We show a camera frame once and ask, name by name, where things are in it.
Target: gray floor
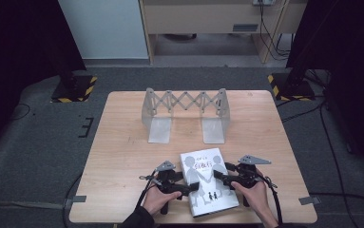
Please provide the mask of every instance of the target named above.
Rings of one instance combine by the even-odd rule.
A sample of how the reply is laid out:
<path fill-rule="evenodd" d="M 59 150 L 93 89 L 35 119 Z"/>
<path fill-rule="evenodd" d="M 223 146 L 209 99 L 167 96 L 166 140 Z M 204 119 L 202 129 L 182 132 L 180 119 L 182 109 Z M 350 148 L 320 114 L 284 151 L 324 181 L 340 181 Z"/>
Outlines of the gray floor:
<path fill-rule="evenodd" d="M 289 48 L 290 36 L 281 48 Z M 271 91 L 267 75 L 286 71 L 285 61 L 270 59 L 261 64 L 250 37 L 199 35 L 196 40 L 176 42 L 161 37 L 153 65 L 89 66 L 98 81 L 87 102 L 52 104 L 50 95 L 59 82 L 52 77 L 24 90 L 0 138 L 0 201 L 48 202 L 60 206 L 75 195 L 87 155 L 105 106 L 114 90 L 160 89 L 265 89 Z M 325 73 L 320 70 L 325 80 Z M 318 85 L 311 84 L 316 94 Z M 302 176 L 311 193 L 341 193 L 339 175 L 319 109 L 323 98 L 312 102 L 276 101 L 285 131 L 292 145 Z M 344 190 L 364 197 L 364 158 L 347 152 L 331 113 L 321 109 L 341 173 Z M 83 125 L 93 118 L 86 138 Z M 318 220 L 308 227 L 355 227 L 341 196 L 319 196 L 315 205 Z M 364 199 L 347 198 L 358 227 L 364 227 Z M 1 207 L 0 227 L 113 227 L 113 224 L 73 224 L 69 209 Z"/>

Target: white book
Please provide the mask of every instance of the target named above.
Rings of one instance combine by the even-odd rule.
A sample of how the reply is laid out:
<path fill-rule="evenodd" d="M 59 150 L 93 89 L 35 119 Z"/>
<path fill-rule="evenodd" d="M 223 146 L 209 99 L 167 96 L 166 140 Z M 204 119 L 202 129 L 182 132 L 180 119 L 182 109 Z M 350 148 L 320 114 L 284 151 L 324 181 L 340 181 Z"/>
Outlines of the white book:
<path fill-rule="evenodd" d="M 188 185 L 200 182 L 199 190 L 188 196 L 193 217 L 239 206 L 235 191 L 214 178 L 213 170 L 228 174 L 218 148 L 182 153 L 181 164 L 184 180 Z"/>

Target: white wall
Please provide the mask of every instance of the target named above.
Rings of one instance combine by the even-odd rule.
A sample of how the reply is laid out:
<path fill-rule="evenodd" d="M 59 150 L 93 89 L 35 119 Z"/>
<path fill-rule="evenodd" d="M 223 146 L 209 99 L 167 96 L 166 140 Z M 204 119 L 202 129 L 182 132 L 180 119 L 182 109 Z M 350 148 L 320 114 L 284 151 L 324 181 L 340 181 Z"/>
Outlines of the white wall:
<path fill-rule="evenodd" d="M 83 59 L 148 59 L 138 0 L 59 0 Z"/>

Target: person's right hand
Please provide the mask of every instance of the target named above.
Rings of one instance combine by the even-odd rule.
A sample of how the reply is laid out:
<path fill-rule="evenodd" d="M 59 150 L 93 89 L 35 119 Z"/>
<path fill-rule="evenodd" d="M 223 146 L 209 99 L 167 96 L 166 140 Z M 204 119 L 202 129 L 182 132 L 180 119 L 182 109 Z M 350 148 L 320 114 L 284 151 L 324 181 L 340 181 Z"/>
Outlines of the person's right hand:
<path fill-rule="evenodd" d="M 246 197 L 250 207 L 256 212 L 266 228 L 278 226 L 278 222 L 268 205 L 267 188 L 263 181 L 258 181 L 251 188 L 245 188 L 235 181 L 232 181 L 231 185 Z"/>

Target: person's left hand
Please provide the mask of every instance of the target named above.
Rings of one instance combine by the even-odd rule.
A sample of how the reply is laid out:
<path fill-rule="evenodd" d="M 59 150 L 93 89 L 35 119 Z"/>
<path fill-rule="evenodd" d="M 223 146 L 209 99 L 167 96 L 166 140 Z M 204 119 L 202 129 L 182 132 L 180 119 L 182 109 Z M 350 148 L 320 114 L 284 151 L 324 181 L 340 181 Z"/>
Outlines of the person's left hand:
<path fill-rule="evenodd" d="M 165 194 L 161 192 L 157 186 L 149 188 L 146 193 L 143 208 L 151 215 L 157 214 L 163 206 L 175 198 L 182 195 L 182 192 L 174 192 L 170 194 Z"/>

